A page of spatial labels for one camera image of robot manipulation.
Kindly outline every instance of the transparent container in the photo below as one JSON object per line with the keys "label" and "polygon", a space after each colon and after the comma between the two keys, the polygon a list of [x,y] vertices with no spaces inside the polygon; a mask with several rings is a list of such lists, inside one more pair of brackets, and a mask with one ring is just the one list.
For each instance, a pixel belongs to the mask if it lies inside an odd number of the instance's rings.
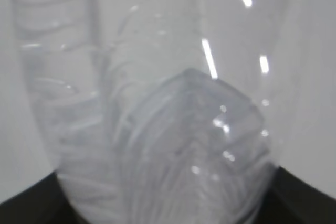
{"label": "transparent container", "polygon": [[36,119],[84,219],[253,221],[291,125],[305,0],[14,1]]}

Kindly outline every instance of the curved glass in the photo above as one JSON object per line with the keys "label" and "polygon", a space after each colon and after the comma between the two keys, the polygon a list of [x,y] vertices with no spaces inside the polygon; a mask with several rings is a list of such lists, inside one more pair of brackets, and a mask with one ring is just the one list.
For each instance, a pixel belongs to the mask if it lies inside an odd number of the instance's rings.
{"label": "curved glass", "polygon": [[305,0],[14,1],[33,108],[85,219],[253,220],[291,126]]}

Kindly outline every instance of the clear glass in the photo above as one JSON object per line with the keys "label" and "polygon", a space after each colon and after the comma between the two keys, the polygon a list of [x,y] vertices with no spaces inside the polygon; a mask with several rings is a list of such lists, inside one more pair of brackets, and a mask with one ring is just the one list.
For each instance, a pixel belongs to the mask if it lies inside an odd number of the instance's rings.
{"label": "clear glass", "polygon": [[91,224],[250,223],[295,107],[300,1],[14,0],[75,209]]}

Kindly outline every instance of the black surface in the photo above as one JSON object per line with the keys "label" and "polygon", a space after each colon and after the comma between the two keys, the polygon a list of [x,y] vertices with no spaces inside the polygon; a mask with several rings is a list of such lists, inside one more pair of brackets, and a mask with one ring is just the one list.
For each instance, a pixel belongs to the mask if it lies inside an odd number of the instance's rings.
{"label": "black surface", "polygon": [[[84,223],[75,218],[55,174],[0,205],[0,224]],[[336,200],[281,168],[255,224],[336,224]]]}
{"label": "black surface", "polygon": [[55,174],[0,205],[0,224],[75,224]]}

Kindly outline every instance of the black base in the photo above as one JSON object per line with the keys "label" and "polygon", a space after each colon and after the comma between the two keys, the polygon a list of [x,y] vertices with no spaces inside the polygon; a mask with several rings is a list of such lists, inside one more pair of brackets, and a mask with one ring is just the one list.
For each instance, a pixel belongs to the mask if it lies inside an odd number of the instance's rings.
{"label": "black base", "polygon": [[[75,217],[55,174],[2,203],[0,223],[88,224]],[[336,224],[336,200],[281,168],[255,224]]]}

